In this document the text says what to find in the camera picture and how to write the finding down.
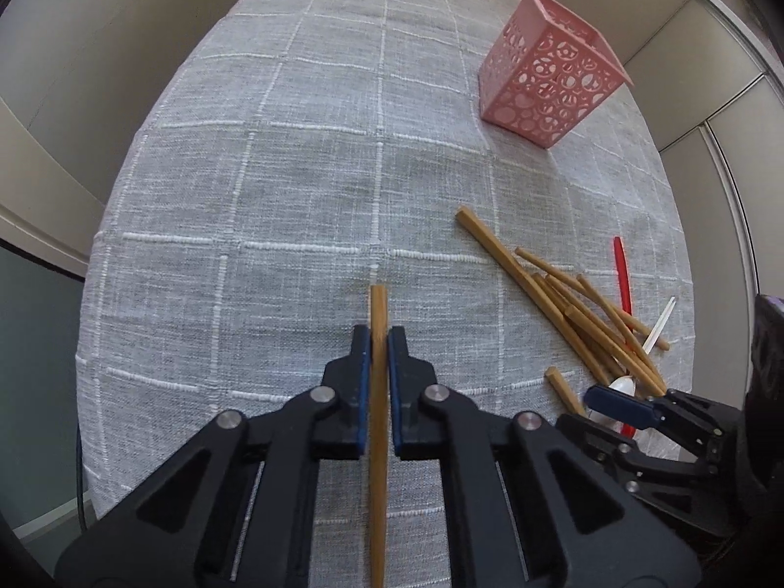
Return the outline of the red plastic spoon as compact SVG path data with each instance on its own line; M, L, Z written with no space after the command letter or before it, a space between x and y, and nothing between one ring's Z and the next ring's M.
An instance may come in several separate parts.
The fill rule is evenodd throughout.
M629 270L627 269L625 247L623 247L622 239L619 236L612 240L612 249L614 249L616 277L618 277L620 308L623 312L631 313L633 312L633 302L631 301ZM620 390L628 395L634 395L637 391L635 381L630 376L623 377Z

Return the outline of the long wooden chopstick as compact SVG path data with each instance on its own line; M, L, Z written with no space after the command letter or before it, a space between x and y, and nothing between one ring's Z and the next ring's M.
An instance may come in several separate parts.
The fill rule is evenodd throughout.
M556 328L562 339L569 344L569 347L577 353L581 358L582 363L588 368L588 371L593 374L594 380L598 384L607 385L609 377L602 369L598 358L584 343L584 340L578 336L578 333L567 324L564 314L554 304L536 281L523 271L521 264L515 261L512 253L501 243L501 240L493 234L493 231L475 214L473 211L465 206L461 206L456 214L456 221L469 232L470 235L480 243L481 247L489 253L489 255L496 260L496 263L512 278L512 280L525 292L526 296L537 308L545 315L550 324Z

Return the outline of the wooden chopstick pile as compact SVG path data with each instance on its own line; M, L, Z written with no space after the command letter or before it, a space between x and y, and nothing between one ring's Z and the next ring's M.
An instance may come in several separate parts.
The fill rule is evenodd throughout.
M620 376L631 376L648 394L663 395L666 386L663 381L643 362L638 354L625 347L623 341L610 326L599 320L593 312L576 297L566 294L557 287L556 279L534 273L534 281L543 292L553 300L556 307L582 340L588 343L588 350L602 365L606 377L602 382L609 385L611 380Z
M545 271L547 275L554 276L557 280L561 283L567 285L573 290L577 291L582 296L586 296L589 300L593 301L594 304L599 304L599 300L593 296L593 294L588 290L588 281L580 281L578 277L574 277L562 271L562 269L553 266L546 260L541 259L539 256L534 255L526 249L522 247L515 247L514 253L521 259L526 260L528 263L533 264L534 267L539 268L542 271ZM609 303L612 310L615 312L615 317L623 322L623 325L626 328L629 328L631 332L637 332L639 335L648 336L652 331L653 328L648 328L647 325L644 325L642 321L639 321L630 313L625 312L619 305L615 305L613 303Z
M577 275L577 277L580 281L588 280L586 279L586 277L584 277L584 275L581 275L580 273ZM620 331L620 334L623 337L623 341L625 341L625 344L623 344L623 346L627 350L627 353L633 359L633 363L637 367L642 369L642 373L644 374L644 376L647 377L647 381L650 382L651 384L650 390L654 392L656 395L663 395L664 393L666 393L667 391L666 384L664 383L662 376L657 371L657 368L653 364L653 361L651 361L650 357L648 357L647 354L644 353L642 345L640 345L637 338L633 335L633 332L631 332L629 328L626 328L623 325L623 322L621 322L618 317L615 317L615 312L609 305L610 301L606 300L594 288L594 285L591 284L590 281L588 281L588 290L593 294L594 297L596 297L599 300L599 304L598 304L599 307L601 307L603 311L605 311L607 317L609 317L612 323L618 328L618 331Z

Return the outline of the white plastic spoon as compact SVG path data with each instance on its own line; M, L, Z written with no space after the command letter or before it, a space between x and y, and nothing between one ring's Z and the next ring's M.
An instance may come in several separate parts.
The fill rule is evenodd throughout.
M627 394L652 394L654 397L665 395L666 382L659 374L651 358L644 352L637 336L618 315L616 309L596 290L588 288L588 298L597 304L609 317L611 325L606 324L601 318L594 322L595 328L602 333L599 344L625 371L623 376L612 381L611 388Z

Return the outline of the short visible wooden chopstick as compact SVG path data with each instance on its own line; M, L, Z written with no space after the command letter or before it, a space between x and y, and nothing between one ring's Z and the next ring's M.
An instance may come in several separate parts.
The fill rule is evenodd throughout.
M556 367L548 367L546 369L545 381L554 390L554 393L556 393L558 399L570 414L586 417L584 405L579 401L578 395L571 389L569 382L565 380L565 377L562 376L562 373Z

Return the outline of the grey checked tablecloth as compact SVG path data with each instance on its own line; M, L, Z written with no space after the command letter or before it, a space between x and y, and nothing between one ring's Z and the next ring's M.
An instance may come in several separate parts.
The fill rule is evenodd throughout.
M515 0L239 0L138 130L93 242L76 354L96 523L227 409L276 412L368 326L496 416L566 413L548 367L597 384L456 220L470 208L634 312L670 297L672 386L691 380L692 276L653 135L626 86L550 149L482 121L478 71ZM388 364L390 393L390 364ZM439 463L394 452L385 585L455 587ZM368 587L367 443L319 467L305 587Z

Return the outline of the pink perforated utensil holder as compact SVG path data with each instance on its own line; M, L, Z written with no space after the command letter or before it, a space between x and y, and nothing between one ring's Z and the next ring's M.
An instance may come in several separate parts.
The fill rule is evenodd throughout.
M519 0L477 80L482 121L543 149L633 83L605 36L557 0Z

